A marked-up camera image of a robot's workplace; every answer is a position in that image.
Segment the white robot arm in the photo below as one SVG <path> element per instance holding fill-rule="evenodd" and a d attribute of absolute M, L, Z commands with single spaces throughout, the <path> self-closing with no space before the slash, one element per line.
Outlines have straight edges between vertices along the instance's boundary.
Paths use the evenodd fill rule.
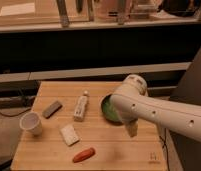
<path fill-rule="evenodd" d="M 142 118 L 201 142 L 201 106 L 149 97 L 147 83 L 139 75 L 128 75 L 110 103 L 126 126 Z"/>

